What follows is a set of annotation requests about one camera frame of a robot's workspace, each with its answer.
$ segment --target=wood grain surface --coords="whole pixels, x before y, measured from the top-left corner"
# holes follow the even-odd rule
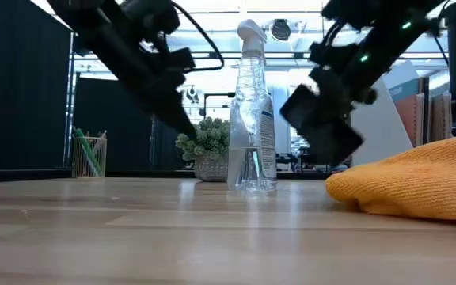
[[[456,285],[456,225],[366,215],[320,181],[0,183],[0,285]]]

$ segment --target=pencil cup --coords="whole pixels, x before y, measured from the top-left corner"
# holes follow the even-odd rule
[[[73,177],[105,177],[107,139],[77,137],[73,140]]]

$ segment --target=plant pot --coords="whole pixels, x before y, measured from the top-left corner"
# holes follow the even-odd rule
[[[228,178],[228,156],[212,160],[208,156],[195,157],[195,177],[204,182],[226,182]]]

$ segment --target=yellow microfiber towel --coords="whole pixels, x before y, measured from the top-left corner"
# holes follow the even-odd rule
[[[326,189],[370,214],[456,220],[456,138],[334,174]]]

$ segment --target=ceiling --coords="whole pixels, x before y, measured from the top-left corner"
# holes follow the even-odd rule
[[[47,13],[54,15],[54,11],[47,4],[47,0],[31,0]],[[241,41],[237,35],[238,23],[247,18],[253,19],[264,27],[268,34],[268,42],[265,52],[268,53],[267,61],[269,68],[293,69],[309,67],[305,59],[272,59],[273,53],[307,52],[314,41],[323,38],[325,30],[328,30],[331,21],[327,21],[320,15],[322,7],[328,0],[176,0],[175,2],[185,8],[195,20],[207,32],[210,38],[224,53],[238,53],[241,51]],[[434,9],[430,15],[439,13],[441,6]],[[274,19],[287,19],[292,34],[287,42],[273,40],[268,28]],[[188,47],[195,52],[197,58],[211,51],[207,41],[196,31],[195,27],[180,14],[180,28],[171,35],[169,45],[172,49]],[[358,34],[356,31],[344,28],[338,34],[334,44],[349,44],[360,41],[367,32]],[[447,51],[447,32],[443,31],[439,43]],[[227,66],[236,66],[237,54],[233,59],[227,60]],[[409,59],[421,74],[431,73],[434,70],[444,70],[447,65],[433,38],[422,35],[402,55],[403,59]],[[214,60],[197,59],[198,66],[215,65]],[[95,58],[78,60],[76,70],[89,72],[108,72],[105,66]]]

